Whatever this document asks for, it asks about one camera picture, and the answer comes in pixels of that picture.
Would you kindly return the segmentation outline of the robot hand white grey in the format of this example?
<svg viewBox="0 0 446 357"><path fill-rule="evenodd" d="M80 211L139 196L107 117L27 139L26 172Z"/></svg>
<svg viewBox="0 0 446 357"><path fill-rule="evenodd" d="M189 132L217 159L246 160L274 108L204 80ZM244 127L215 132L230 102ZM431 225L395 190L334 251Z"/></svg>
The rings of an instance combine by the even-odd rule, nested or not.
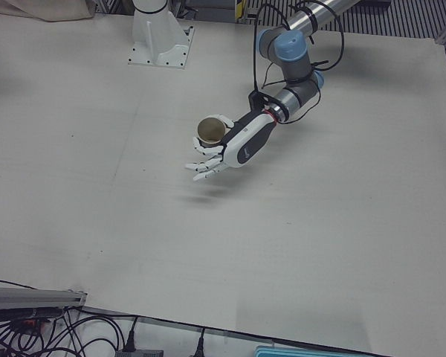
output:
<svg viewBox="0 0 446 357"><path fill-rule="evenodd" d="M208 116L198 124L193 138L194 149L206 159L185 168L195 172L195 181L240 168L263 148L276 124L266 110L249 112L237 121L224 115Z"/></svg>

